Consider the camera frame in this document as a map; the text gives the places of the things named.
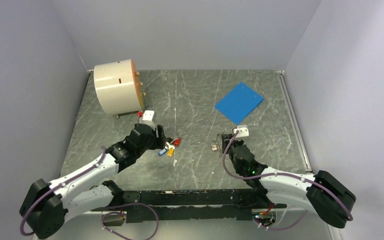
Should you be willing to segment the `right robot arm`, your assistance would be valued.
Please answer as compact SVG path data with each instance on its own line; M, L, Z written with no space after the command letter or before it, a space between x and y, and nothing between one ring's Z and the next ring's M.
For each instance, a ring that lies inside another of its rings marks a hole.
M218 134L216 143L222 152L222 165L228 175L256 190L258 206L285 204L301 208L338 229L353 221L352 209L357 198L331 173L319 170L299 174L262 164L237 135Z

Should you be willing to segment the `large metal keyring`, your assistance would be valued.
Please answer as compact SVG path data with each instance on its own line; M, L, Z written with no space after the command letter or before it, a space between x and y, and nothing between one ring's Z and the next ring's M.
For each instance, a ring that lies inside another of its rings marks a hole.
M217 134L216 139L212 142L210 148L212 152L221 153L223 151L223 134L222 133Z

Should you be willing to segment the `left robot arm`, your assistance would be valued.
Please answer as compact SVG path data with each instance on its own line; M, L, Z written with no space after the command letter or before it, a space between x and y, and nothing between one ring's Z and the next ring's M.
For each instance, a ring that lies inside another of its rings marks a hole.
M90 210L140 205L109 180L136 163L147 150L162 150L164 127L137 123L124 140L102 147L102 154L85 166L58 179L42 178L31 184L20 207L19 226L23 236L35 235L44 240L55 234L65 222Z

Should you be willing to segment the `yellow key tag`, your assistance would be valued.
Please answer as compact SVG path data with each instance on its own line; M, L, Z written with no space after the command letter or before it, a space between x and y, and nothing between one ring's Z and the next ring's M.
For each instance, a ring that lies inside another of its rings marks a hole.
M175 152L175 149L174 148L169 148L168 151L167 151L167 156L170 158L173 156Z

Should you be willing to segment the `red key tag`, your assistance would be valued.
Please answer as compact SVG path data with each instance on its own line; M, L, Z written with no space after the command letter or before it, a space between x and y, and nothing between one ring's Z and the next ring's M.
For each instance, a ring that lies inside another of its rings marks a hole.
M174 141L173 141L173 145L175 146L175 147L177 147L179 144L180 144L180 142L181 142L181 139L178 137L178 138L176 138Z

